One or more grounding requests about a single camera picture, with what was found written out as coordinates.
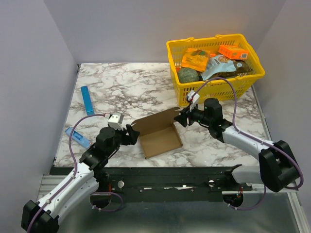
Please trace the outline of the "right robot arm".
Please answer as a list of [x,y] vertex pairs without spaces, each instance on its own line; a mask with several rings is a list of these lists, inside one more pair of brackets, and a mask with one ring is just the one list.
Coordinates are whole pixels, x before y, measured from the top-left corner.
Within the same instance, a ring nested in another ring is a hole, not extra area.
[[224,177],[224,186],[229,190],[235,190],[242,183],[256,183],[278,192],[289,188],[290,183],[301,177],[301,171],[286,142],[263,140],[237,130],[233,123],[223,117],[222,106],[215,98],[206,99],[203,110],[197,105],[189,105],[174,119],[183,127],[197,122],[207,128],[213,138],[233,145],[258,160],[258,166],[237,165]]

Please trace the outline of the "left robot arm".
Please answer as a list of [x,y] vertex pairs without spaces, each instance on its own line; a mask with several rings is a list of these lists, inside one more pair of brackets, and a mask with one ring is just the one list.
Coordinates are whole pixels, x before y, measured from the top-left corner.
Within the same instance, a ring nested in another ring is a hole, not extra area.
[[86,196],[107,188],[104,167],[121,145],[135,145],[139,132],[131,125],[122,130],[104,127],[74,169],[39,201],[23,207],[21,226],[29,233],[55,233],[67,215]]

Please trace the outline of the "brown cardboard box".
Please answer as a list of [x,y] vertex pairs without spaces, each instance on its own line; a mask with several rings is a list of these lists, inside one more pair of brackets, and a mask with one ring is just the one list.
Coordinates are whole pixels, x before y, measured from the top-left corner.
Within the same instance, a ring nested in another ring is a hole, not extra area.
[[146,159],[170,152],[183,146],[174,117],[179,107],[173,107],[132,122],[132,128],[139,131],[139,141]]

